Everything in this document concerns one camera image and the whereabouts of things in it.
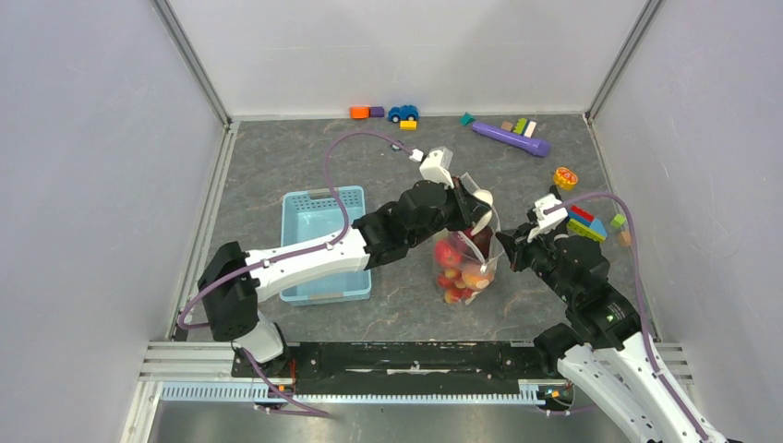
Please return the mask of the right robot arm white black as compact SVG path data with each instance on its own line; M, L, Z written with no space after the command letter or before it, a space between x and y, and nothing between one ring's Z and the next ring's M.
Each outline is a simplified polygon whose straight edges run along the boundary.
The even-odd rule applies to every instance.
M724 442L677 383L631 302L608 281L600 244L533 226L496 234L514 272L530 269L566 305L534 340L533 362L571 381L633 442Z

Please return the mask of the clear polka dot zip bag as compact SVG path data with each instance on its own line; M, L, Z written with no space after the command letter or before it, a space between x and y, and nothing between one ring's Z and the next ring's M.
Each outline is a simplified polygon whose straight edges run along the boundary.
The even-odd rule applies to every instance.
M482 189L476 184L473 177L468 173L461 175L460 179L462 180L465 187L471 193L474 193L478 189ZM481 256L481 253L478 251L476 246L471 241L472 237L469 235L468 230L457 231L457 232L450 232L450 231L443 230L435 235L434 247L439 240L449 239L454 244L459 245L464 251L464 262L458 269L461 273L462 273L462 269L468 264L489 266L494 269L494 280L495 280L495 274L498 268L498 262L500 260L500 256L502 255L502 247L500 246L499 241L495 238L495 233L500 229L500 217L495 208L494 202L493 202L493 218L488 226L493 231L493 238L491 242L489 258L487 259L484 259ZM433 248L433 266L434 266L434 276L436 280L436 276L443 270L443 268L440 267L435 261L434 248ZM457 304L469 305L479 294L481 294L485 290L477 292L477 294L468 303L457 303Z

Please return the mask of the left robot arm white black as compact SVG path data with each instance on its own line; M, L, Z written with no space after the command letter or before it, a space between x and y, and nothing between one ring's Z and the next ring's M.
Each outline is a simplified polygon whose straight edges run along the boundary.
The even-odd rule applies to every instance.
M279 376L290 352L277 326L258 311L260 298L347 272L398 261L443 230L481 231L493 217L493 196L459 178L451 186L421 180L397 200L355 219L342 232L277 249L220 246L198 282L206 328L217 342L235 342L259 369Z

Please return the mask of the white garlic toy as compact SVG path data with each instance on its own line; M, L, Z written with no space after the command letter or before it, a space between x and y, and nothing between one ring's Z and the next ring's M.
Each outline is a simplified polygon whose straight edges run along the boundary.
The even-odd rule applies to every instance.
M471 225L468 228L471 237L484 230L493 218L492 194L485 189L478 189L471 195L472 204L470 210Z

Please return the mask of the dark red apple toy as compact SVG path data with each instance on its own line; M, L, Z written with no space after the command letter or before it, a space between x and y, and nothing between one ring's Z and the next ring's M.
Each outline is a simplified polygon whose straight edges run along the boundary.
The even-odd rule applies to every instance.
M493 231L489 226L486 226L480 232L472 236L471 241L476 246L476 248L481 253L481 256L484 259L489 258L492 238L493 238Z

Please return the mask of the light blue plastic basket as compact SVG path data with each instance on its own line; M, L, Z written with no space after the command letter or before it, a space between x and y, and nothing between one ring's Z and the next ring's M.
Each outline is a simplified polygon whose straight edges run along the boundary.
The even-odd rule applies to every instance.
M366 214L364 188L337 189L353 221ZM334 233L343 228L343 215L326 188L290 192L283 197L281 245L289 246ZM367 300L372 289L368 270L334 274L309 281L280 293L290 305L320 305Z

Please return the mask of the red pomegranate toy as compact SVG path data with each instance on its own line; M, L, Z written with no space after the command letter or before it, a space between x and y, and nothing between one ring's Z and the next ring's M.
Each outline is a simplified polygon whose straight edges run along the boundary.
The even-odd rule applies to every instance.
M435 244L434 258L443 269L459 269L464 262L464 251L449 239L442 239Z

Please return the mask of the orange peach toy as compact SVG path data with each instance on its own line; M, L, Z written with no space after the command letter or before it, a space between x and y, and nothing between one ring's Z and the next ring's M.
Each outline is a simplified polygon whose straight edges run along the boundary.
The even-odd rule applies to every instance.
M494 281L494 269L489 266L468 264L462 269L461 278L467 288L480 292Z

